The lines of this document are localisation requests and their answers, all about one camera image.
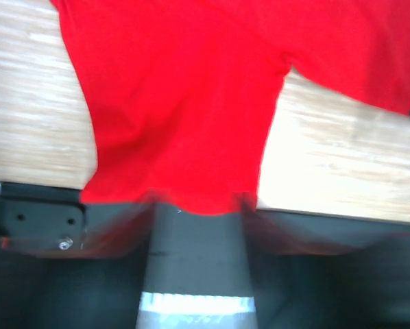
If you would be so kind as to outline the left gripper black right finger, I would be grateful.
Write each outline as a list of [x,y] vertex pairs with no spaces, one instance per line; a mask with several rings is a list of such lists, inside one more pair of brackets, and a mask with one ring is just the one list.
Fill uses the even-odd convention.
[[362,247],[334,242],[289,223],[278,215],[276,220],[254,209],[252,200],[241,198],[241,223],[249,256],[337,256],[362,250]]

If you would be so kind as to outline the red t-shirt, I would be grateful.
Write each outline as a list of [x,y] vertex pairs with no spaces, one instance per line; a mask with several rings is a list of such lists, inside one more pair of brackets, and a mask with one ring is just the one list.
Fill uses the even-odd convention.
[[257,198],[285,75],[409,116],[410,1],[54,1],[97,169],[85,204]]

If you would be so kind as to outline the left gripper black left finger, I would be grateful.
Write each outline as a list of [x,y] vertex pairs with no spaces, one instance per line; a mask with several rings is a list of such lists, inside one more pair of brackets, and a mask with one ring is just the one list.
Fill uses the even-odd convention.
[[154,201],[91,204],[85,209],[85,220],[85,257],[122,257],[151,234]]

